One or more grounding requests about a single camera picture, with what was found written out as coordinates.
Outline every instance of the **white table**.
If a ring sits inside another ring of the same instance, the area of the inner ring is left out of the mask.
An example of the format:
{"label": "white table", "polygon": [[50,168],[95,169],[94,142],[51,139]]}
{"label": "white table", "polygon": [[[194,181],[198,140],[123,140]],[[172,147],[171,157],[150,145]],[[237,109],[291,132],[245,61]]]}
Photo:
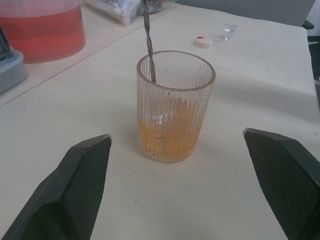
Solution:
{"label": "white table", "polygon": [[[210,50],[193,45],[197,36],[222,34],[227,22],[238,25],[233,40],[216,39]],[[198,55],[217,72],[195,152],[178,164],[149,160],[137,146],[144,31],[0,107],[0,235],[71,146],[108,133],[113,145],[92,240],[287,239],[260,189],[243,130],[295,138],[320,159],[306,31],[187,6],[152,22],[156,51]]]}
{"label": "white table", "polygon": [[[179,5],[172,4],[169,8],[152,14],[150,21],[152,22],[177,6]],[[0,107],[144,26],[142,16],[137,17],[132,26],[122,26],[112,18],[86,5],[82,6],[82,17],[86,41],[84,49],[78,54],[62,60],[26,64],[27,78],[16,87],[0,94]]]}

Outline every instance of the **plastic bag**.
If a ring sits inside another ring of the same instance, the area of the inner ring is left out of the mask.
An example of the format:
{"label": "plastic bag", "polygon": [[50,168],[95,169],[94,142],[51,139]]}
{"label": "plastic bag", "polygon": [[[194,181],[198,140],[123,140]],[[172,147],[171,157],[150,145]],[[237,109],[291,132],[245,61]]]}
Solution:
{"label": "plastic bag", "polygon": [[86,0],[86,2],[128,26],[136,17],[141,0]]}
{"label": "plastic bag", "polygon": [[[169,4],[175,3],[177,0],[147,0],[146,8],[149,14],[156,13],[166,8]],[[140,3],[138,7],[138,15],[144,14],[144,7]]]}
{"label": "plastic bag", "polygon": [[[158,12],[177,0],[147,0],[149,14]],[[144,14],[141,0],[86,0],[86,2],[125,25],[131,25],[137,14]]]}

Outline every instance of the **drill bit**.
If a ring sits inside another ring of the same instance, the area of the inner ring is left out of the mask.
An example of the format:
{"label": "drill bit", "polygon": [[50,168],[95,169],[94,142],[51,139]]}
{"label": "drill bit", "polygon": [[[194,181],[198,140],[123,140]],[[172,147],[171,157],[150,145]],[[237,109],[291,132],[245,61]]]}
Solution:
{"label": "drill bit", "polygon": [[152,41],[150,37],[150,19],[147,9],[147,0],[142,0],[143,5],[143,19],[144,19],[144,29],[146,33],[146,46],[148,48],[148,55],[149,55],[149,63],[150,63],[150,73],[151,73],[151,81],[156,83],[156,70],[155,70],[155,62],[153,59],[154,50],[152,47]]}

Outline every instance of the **bottle cap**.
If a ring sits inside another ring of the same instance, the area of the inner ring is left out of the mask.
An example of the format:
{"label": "bottle cap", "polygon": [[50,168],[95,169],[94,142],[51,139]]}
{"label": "bottle cap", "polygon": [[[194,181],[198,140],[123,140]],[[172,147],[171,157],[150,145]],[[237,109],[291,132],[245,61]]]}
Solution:
{"label": "bottle cap", "polygon": [[198,36],[195,40],[195,45],[203,49],[210,49],[214,41],[209,37]]}

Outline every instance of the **ribbed glass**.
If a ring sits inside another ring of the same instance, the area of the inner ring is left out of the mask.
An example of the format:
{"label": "ribbed glass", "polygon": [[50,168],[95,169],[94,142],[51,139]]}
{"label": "ribbed glass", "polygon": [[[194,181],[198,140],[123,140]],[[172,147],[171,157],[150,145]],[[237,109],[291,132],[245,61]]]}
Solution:
{"label": "ribbed glass", "polygon": [[148,56],[137,65],[138,144],[149,158],[176,163],[195,148],[216,73],[186,52],[159,51],[153,60],[156,83]]}

